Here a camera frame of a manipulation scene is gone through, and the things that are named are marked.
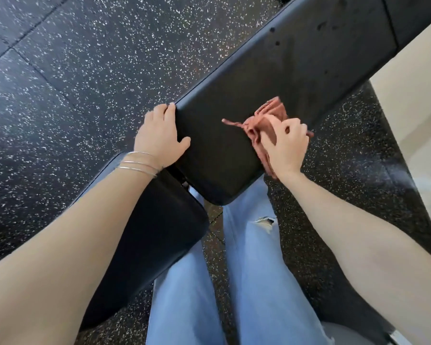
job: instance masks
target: person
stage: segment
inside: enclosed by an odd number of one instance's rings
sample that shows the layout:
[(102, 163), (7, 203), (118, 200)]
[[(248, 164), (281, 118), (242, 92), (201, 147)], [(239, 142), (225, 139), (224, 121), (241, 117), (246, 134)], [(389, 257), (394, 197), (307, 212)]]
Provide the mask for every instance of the person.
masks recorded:
[[(386, 221), (301, 173), (308, 146), (299, 119), (268, 116), (271, 166), (336, 256), (354, 289), (413, 344), (431, 344), (431, 256)], [(190, 146), (178, 142), (175, 105), (145, 115), (127, 161), (35, 237), (0, 261), (0, 344), (73, 344), (84, 312), (144, 188)], [(201, 197), (191, 190), (192, 194)], [(230, 293), (241, 344), (331, 344), (284, 264), (263, 179), (223, 209)], [(156, 279), (147, 343), (224, 344), (201, 242)]]

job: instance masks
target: hand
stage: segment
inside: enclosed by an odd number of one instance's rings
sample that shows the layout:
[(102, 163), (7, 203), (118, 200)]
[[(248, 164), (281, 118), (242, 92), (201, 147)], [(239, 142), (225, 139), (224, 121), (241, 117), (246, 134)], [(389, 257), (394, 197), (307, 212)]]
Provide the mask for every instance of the hand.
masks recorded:
[(275, 116), (265, 116), (276, 133), (274, 145), (265, 132), (261, 132), (261, 143), (268, 152), (270, 165), (276, 176), (284, 183), (291, 175), (300, 174), (310, 138), (306, 135), (307, 127), (299, 119), (281, 122)]
[(154, 163), (162, 168), (176, 162), (189, 146), (190, 137), (185, 137), (180, 143), (177, 141), (176, 105), (171, 103), (169, 106), (157, 105), (145, 114), (144, 124), (136, 135), (134, 151), (152, 154)]

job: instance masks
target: beige wall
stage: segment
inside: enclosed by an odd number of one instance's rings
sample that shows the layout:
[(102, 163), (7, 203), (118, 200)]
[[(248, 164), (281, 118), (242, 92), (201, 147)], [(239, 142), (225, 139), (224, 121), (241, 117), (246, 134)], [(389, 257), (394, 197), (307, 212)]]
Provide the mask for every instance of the beige wall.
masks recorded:
[(371, 82), (431, 217), (431, 25)]

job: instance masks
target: jeans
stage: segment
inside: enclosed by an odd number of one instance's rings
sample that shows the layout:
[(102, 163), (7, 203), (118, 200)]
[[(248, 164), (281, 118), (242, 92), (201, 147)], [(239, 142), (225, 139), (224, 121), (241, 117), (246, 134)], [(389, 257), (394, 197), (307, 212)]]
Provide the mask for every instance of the jeans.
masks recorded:
[[(191, 194), (202, 203), (196, 191)], [(263, 177), (224, 206), (223, 226), (240, 343), (333, 344), (283, 261)], [(155, 280), (147, 345), (225, 344), (215, 300), (198, 242)]]

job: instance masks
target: pink cloth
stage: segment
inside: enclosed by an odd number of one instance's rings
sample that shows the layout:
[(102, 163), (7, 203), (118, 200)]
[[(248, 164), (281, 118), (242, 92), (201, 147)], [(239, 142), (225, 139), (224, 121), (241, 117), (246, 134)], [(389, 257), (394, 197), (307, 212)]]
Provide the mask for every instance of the pink cloth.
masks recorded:
[[(289, 118), (284, 104), (281, 103), (279, 97), (275, 97), (257, 109), (256, 112), (254, 112), (254, 115), (248, 117), (244, 123), (231, 122), (226, 119), (222, 119), (222, 122), (229, 126), (241, 127), (246, 132), (247, 136), (252, 141), (252, 146), (257, 153), (257, 156), (263, 164), (265, 172), (274, 179), (277, 179), (276, 174), (270, 165), (268, 153), (260, 142), (260, 131), (264, 131), (270, 138), (271, 142), (276, 145), (276, 133), (274, 132), (270, 121), (265, 118), (265, 115), (267, 114), (276, 116), (280, 121), (284, 121)], [(307, 131), (306, 135), (311, 138), (313, 137), (313, 132)]]

